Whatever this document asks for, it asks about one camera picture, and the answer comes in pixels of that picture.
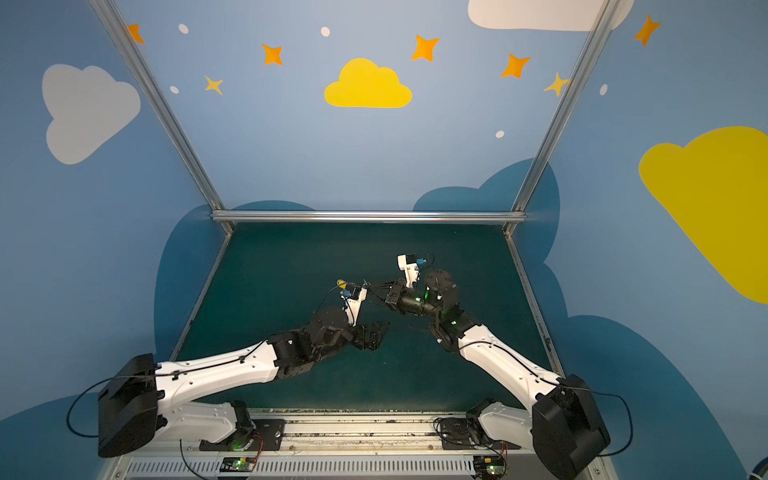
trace blue wall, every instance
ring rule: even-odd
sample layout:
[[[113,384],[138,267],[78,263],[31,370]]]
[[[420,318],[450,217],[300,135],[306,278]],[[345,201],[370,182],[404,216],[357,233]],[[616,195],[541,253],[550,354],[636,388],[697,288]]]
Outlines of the blue wall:
[[[643,46],[648,15],[661,26]],[[768,305],[720,275],[638,170],[657,144],[730,126],[768,132],[767,18],[765,2],[636,0],[515,231],[566,370],[625,395],[637,417],[635,444],[614,457],[622,478],[742,478],[768,454]],[[702,157],[684,186],[702,168],[752,175],[730,160]],[[739,202],[716,189],[699,207],[752,207]],[[617,448],[626,419],[607,417]]]
[[[467,0],[118,5],[138,25],[138,47],[229,208],[280,200],[413,210],[440,187],[477,189],[535,155],[558,103],[545,89],[557,73],[568,78],[586,39],[584,31],[483,28]],[[417,35],[439,38],[432,61],[412,60]],[[265,64],[263,44],[282,47],[282,65]],[[520,78],[502,78],[509,55],[530,58]],[[354,58],[394,70],[410,103],[326,102],[326,86]],[[206,89],[206,76],[222,81],[221,94]],[[519,184],[506,187],[514,194]]]
[[[168,355],[223,231],[141,93],[138,115],[80,163],[49,150],[49,67],[95,65],[138,90],[87,0],[6,2],[0,31],[0,450],[53,441],[66,451],[35,474],[87,478],[68,470],[98,469],[95,442],[64,434],[71,396],[132,356]],[[181,266],[187,277],[169,279]],[[82,406],[83,431],[95,431],[93,407]],[[0,477],[29,476],[3,464]]]

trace orange star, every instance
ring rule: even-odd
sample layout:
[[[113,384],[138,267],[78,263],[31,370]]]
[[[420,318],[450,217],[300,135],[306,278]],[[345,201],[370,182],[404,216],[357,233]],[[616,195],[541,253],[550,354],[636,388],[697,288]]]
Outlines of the orange star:
[[[437,42],[439,42],[439,38],[435,38],[434,40],[425,40],[424,38],[416,36],[416,52],[413,54],[413,58],[411,60],[417,60],[419,58],[426,58],[429,61],[432,61],[432,50],[435,49],[435,45],[437,45]]]
[[[648,44],[648,39],[650,38],[651,34],[653,34],[660,26],[661,23],[653,23],[650,19],[650,15],[648,15],[648,20],[645,21],[645,25],[643,25],[643,28],[637,33],[637,35],[634,36],[634,39],[641,40],[643,42],[643,46],[645,46]]]
[[[523,67],[530,59],[531,57],[517,58],[514,55],[509,55],[509,65],[507,65],[507,69],[502,73],[502,78],[508,77],[509,75],[514,75],[515,77],[520,78],[520,75],[523,74]]]
[[[266,52],[266,58],[264,59],[265,65],[269,63],[276,63],[278,65],[283,64],[283,61],[280,60],[280,51],[283,50],[283,47],[269,48],[265,44],[262,44],[261,46],[264,47],[264,51]]]
[[[136,25],[129,25],[128,31],[131,33],[131,37],[134,38],[135,41],[144,44],[144,39],[139,35],[139,24]]]

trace vertical metal post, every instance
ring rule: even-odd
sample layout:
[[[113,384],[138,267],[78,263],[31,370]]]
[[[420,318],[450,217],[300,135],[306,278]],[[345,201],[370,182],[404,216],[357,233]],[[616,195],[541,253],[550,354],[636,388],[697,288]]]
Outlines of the vertical metal post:
[[[595,19],[592,30],[587,37],[587,41],[584,43],[584,47],[581,49],[574,70],[571,73],[571,81],[566,85],[565,93],[561,97],[557,109],[554,111],[544,140],[541,142],[541,146],[534,157],[531,168],[528,169],[528,173],[525,175],[525,179],[520,186],[515,202],[512,204],[513,212],[525,211],[525,207],[531,199],[533,190],[536,188],[536,184],[538,183],[539,178],[541,178],[541,174],[544,173],[544,168],[547,166],[547,162],[549,162],[549,157],[552,155],[554,147],[557,145],[560,135],[565,129],[568,118],[571,116],[571,112],[576,105],[576,101],[578,100],[581,91],[584,89],[584,84],[587,83],[589,74],[592,72],[594,64],[597,62],[600,52],[605,46],[605,41],[611,33],[611,23],[621,1],[622,0],[604,0],[603,6],[600,9],[598,17]],[[505,233],[512,233],[514,229],[515,223],[507,223],[504,225]]]
[[[136,46],[134,39],[128,33],[125,21],[118,7],[114,4],[113,0],[91,0],[91,5],[96,10],[96,14],[107,29],[118,51],[123,55],[128,68],[134,74],[136,81],[141,86],[141,90],[144,91],[144,95],[146,95],[147,100],[152,105],[157,117],[160,118],[165,131],[168,133],[171,141],[174,142],[181,160],[189,168],[192,177],[197,182],[200,191],[203,192],[208,204],[213,210],[226,210],[219,194],[214,188],[213,182],[200,162],[200,158],[197,157],[192,144],[170,109],[165,96],[162,94],[157,79],[152,75],[152,70],[149,68],[147,61]],[[233,224],[231,222],[222,222],[222,226],[227,234],[233,232]]]

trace dark green mat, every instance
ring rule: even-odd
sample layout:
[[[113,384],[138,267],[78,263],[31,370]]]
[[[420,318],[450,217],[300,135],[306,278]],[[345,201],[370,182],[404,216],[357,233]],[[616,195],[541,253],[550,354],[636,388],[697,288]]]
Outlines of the dark green mat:
[[[337,279],[400,278],[396,257],[402,253],[434,253],[434,267],[453,274],[465,310],[512,348],[549,365],[500,227],[475,225],[241,224],[178,359],[228,352],[302,326]],[[333,305],[342,305],[336,294],[323,307]],[[364,302],[359,321],[373,320],[392,322],[375,352],[348,346],[304,375],[241,386],[204,401],[462,411],[491,396],[520,405],[479,367],[438,345],[425,331],[425,319]]]

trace black plastic cover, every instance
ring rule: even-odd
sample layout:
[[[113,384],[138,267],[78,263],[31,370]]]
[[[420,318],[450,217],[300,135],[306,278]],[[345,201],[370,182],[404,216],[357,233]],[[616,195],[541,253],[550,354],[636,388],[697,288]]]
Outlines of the black plastic cover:
[[[135,356],[98,396],[98,456],[133,452],[154,438],[157,429],[157,383],[151,353]]]
[[[560,380],[531,409],[533,447],[560,480],[572,480],[611,443],[587,383],[576,375]]]

